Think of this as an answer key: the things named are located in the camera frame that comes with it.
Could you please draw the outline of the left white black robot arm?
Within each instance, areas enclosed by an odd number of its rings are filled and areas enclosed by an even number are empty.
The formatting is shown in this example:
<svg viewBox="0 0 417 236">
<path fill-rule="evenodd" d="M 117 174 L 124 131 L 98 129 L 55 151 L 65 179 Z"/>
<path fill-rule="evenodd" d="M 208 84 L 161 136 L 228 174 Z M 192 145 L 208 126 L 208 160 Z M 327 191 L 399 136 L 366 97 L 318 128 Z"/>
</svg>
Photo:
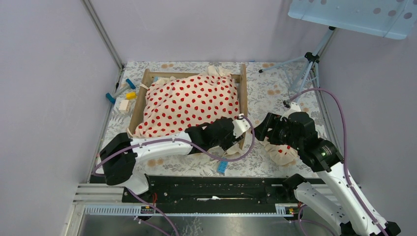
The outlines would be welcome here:
<svg viewBox="0 0 417 236">
<path fill-rule="evenodd" d="M 117 134 L 99 153 L 98 167 L 108 186 L 123 186 L 133 191 L 140 202 L 152 197 L 146 174 L 135 174 L 136 164 L 172 155 L 191 155 L 220 147 L 228 150 L 250 129 L 245 117 L 220 118 L 212 123 L 192 126 L 185 131 L 156 138 L 132 138 Z"/>
</svg>

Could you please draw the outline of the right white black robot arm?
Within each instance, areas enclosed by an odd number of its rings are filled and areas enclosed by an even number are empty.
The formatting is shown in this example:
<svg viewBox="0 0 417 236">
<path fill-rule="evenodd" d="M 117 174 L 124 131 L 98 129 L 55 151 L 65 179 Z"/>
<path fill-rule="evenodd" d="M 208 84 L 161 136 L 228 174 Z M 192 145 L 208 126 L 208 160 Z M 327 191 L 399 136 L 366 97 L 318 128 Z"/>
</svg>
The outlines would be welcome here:
<svg viewBox="0 0 417 236">
<path fill-rule="evenodd" d="M 346 161 L 336 146 L 318 136 L 314 120 L 305 112 L 288 117 L 268 113 L 255 129 L 257 140 L 295 149 L 301 161 L 328 186 L 338 204 L 321 195 L 301 175 L 283 183 L 284 200 L 306 204 L 339 236 L 397 236 L 401 230 L 386 221 L 370 204 L 345 168 Z"/>
</svg>

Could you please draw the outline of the large strawberry print cushion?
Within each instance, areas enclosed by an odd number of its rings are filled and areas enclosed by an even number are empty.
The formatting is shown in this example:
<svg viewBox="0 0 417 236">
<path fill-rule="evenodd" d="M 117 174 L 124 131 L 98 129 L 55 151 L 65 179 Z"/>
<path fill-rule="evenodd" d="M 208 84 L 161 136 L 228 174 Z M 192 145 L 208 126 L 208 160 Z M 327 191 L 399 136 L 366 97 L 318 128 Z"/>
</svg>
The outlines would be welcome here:
<svg viewBox="0 0 417 236">
<path fill-rule="evenodd" d="M 185 131 L 220 118 L 248 118 L 239 108 L 238 87 L 232 73 L 210 66 L 207 72 L 186 78 L 155 77 L 144 86 L 144 119 L 130 135 L 156 138 Z"/>
</svg>

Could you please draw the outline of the wooden pet bed frame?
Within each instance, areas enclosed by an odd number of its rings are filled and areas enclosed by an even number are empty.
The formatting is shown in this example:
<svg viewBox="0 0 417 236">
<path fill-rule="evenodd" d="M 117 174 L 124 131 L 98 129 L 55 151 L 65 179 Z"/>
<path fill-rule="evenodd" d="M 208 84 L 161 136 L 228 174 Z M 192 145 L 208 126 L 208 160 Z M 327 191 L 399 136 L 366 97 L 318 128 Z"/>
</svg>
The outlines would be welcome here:
<svg viewBox="0 0 417 236">
<path fill-rule="evenodd" d="M 197 75 L 198 73 L 186 73 L 186 72 L 158 72 L 151 71 L 149 68 L 146 68 L 142 78 L 142 84 L 145 86 L 150 86 L 153 83 L 155 77 L 171 77 L 176 78 L 186 78 L 189 76 Z M 240 64 L 240 74 L 232 74 L 231 77 L 235 80 L 238 87 L 238 99 L 239 99 L 239 108 L 241 113 L 245 116 L 248 115 L 248 99 L 247 99 L 247 77 L 246 77 L 246 65 L 244 63 Z M 133 132 L 134 129 L 139 125 L 140 122 L 144 119 L 144 109 L 146 107 L 146 88 L 140 88 L 137 92 L 136 103 L 133 108 L 132 117 L 130 124 L 127 128 L 129 132 Z"/>
</svg>

